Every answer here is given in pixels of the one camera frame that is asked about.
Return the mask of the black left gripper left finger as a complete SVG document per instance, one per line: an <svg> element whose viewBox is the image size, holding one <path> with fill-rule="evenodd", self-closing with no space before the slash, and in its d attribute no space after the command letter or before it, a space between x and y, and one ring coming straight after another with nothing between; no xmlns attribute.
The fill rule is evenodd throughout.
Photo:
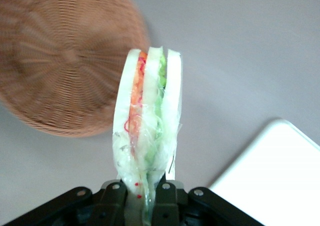
<svg viewBox="0 0 320 226"><path fill-rule="evenodd" d="M127 187L121 180L107 181L102 185L103 194L94 208L95 226L124 226L124 209Z"/></svg>

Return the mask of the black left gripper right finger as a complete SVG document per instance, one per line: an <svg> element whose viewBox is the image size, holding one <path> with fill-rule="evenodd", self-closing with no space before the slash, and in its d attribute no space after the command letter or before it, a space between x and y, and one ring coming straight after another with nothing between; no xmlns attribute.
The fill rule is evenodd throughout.
<svg viewBox="0 0 320 226"><path fill-rule="evenodd" d="M170 182L160 182L157 186L154 208L152 212L152 225L179 225L177 189L176 186Z"/></svg>

